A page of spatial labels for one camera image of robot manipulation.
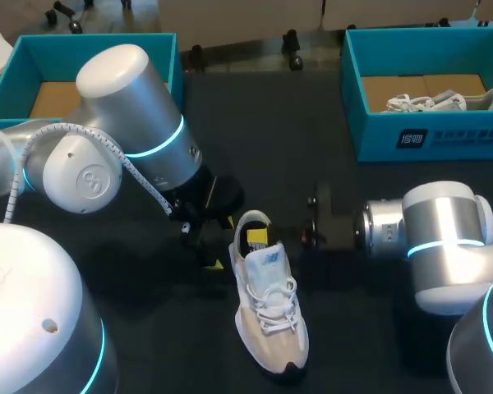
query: shoe logo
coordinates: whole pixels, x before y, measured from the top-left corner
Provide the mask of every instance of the shoe logo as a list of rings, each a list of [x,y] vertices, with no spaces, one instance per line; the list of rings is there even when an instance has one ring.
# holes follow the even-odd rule
[[[275,263],[278,261],[278,254],[279,252],[273,253],[273,254],[267,254],[265,256],[265,260],[263,261],[263,265],[265,264],[270,264],[270,263]]]

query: black table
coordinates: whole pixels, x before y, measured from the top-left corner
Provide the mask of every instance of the black table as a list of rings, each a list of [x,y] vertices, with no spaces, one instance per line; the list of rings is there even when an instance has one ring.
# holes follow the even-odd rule
[[[280,225],[302,223],[317,180],[332,183],[340,213],[367,199],[401,198],[437,180],[462,181],[493,207],[493,162],[358,165],[336,72],[186,75],[184,102],[210,168],[234,174],[246,192],[244,209],[261,209]],[[5,204],[0,199],[0,220]],[[368,271],[350,254],[317,262],[289,248],[291,259],[299,260],[294,269],[311,349],[301,385],[281,387],[260,372],[239,340],[229,269],[202,277],[218,282],[219,291],[201,290],[197,263],[177,240],[178,223],[168,222],[128,176],[101,212],[73,215],[41,196],[24,195],[15,223],[48,234],[75,260],[117,348],[119,394],[451,392],[445,378],[417,376],[416,359],[406,363],[407,348],[421,354],[420,364],[442,354],[402,334],[430,329],[441,352],[449,322],[440,332],[444,339],[438,339],[440,323],[413,327],[420,313],[409,309],[408,293],[406,302],[400,296],[394,303],[386,292],[369,291]],[[228,266],[230,235],[210,228],[207,237]],[[405,269],[394,266],[395,272]],[[385,276],[371,282],[382,278],[391,292],[402,288]]]

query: blue cardboard box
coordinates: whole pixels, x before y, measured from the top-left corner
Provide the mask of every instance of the blue cardboard box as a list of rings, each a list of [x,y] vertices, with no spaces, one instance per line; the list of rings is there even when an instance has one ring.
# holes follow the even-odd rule
[[[142,47],[177,106],[182,106],[182,68],[175,34],[65,34],[21,36],[0,76],[0,129],[30,119],[45,81],[75,81],[94,55],[119,44]]]
[[[340,86],[357,160],[493,159],[493,111],[369,109],[362,77],[444,74],[478,74],[493,88],[493,27],[348,30]]]

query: cardboard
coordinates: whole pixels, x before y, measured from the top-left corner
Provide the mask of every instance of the cardboard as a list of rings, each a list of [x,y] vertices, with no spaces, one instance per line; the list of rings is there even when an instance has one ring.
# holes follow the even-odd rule
[[[30,118],[65,117],[81,102],[75,81],[42,82]]]
[[[423,76],[364,76],[362,81],[371,112],[385,111],[387,101],[399,94],[427,96]]]
[[[400,94],[435,97],[447,90],[464,96],[484,94],[486,88],[477,74],[443,74],[437,76],[363,76],[363,89],[371,112],[383,112],[387,101]]]
[[[424,81],[430,97],[435,97],[446,90],[453,90],[462,96],[478,96],[486,92],[486,88],[477,74],[424,76]]]

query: white sneaker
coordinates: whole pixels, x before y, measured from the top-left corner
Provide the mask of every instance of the white sneaker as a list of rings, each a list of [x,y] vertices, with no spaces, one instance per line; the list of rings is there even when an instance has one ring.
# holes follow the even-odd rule
[[[261,211],[246,212],[229,248],[239,293],[236,327],[261,367],[295,378],[305,367],[309,338],[285,249],[270,239],[269,226]]]
[[[401,94],[387,102],[384,112],[446,112],[493,110],[493,89],[480,96],[462,96],[448,90],[438,96],[410,99]]]

